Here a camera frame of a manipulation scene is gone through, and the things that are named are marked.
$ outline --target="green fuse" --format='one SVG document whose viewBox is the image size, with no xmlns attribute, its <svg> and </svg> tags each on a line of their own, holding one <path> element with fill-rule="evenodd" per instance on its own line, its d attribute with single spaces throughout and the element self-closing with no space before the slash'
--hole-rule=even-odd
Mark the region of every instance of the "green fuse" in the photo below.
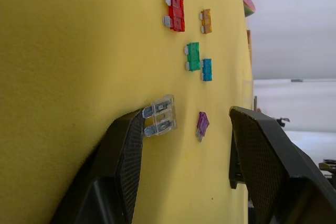
<svg viewBox="0 0 336 224">
<path fill-rule="evenodd" d="M 199 53 L 199 43 L 198 42 L 191 42 L 184 48 L 184 53 L 188 57 L 188 61 L 185 64 L 185 68 L 188 71 L 195 71 L 200 70 L 200 53 Z"/>
</svg>

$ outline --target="black plastic part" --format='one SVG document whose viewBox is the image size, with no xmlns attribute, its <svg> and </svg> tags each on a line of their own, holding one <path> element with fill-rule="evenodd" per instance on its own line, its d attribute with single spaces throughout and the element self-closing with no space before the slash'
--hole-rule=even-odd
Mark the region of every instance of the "black plastic part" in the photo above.
<svg viewBox="0 0 336 224">
<path fill-rule="evenodd" d="M 245 184 L 243 174 L 241 173 L 238 153 L 235 144 L 235 136 L 232 131 L 231 137 L 231 153 L 230 153 L 230 168 L 229 168 L 229 180 L 232 189 L 237 188 L 237 184 Z"/>
<path fill-rule="evenodd" d="M 277 121 L 239 107 L 229 114 L 258 222 L 336 223 L 336 191 Z"/>
<path fill-rule="evenodd" d="M 87 158 L 51 224 L 130 224 L 138 192 L 144 119 L 116 119 Z"/>
</svg>

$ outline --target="blue fuse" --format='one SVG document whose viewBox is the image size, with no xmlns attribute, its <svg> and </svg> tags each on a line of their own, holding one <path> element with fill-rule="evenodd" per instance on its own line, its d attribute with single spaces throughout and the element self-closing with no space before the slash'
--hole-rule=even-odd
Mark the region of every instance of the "blue fuse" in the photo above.
<svg viewBox="0 0 336 224">
<path fill-rule="evenodd" d="M 211 59 L 203 59 L 201 61 L 201 79 L 202 81 L 212 81 L 212 62 Z"/>
</svg>

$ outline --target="transparent fuse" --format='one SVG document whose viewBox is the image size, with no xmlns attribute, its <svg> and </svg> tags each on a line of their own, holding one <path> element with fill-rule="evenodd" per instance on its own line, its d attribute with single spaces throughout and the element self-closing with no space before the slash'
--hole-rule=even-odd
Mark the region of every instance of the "transparent fuse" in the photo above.
<svg viewBox="0 0 336 224">
<path fill-rule="evenodd" d="M 153 118 L 153 125 L 145 128 L 146 136 L 162 135 L 177 128 L 174 96 L 167 94 L 142 111 L 143 118 Z"/>
</svg>

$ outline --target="yellow surface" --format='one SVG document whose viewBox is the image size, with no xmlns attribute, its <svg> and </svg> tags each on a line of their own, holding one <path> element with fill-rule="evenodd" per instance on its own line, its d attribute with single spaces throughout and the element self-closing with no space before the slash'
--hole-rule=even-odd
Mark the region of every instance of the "yellow surface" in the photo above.
<svg viewBox="0 0 336 224">
<path fill-rule="evenodd" d="M 164 0 L 0 6 L 0 223 L 47 223 L 111 122 L 167 93 L 178 129 L 144 140 L 133 223 L 247 223 L 245 186 L 228 180 L 228 110 L 251 92 L 242 0 L 185 0 L 185 33 L 163 26 Z M 212 82 L 184 70 L 191 41 L 212 58 Z M 199 111 L 210 121 L 202 143 Z"/>
</svg>

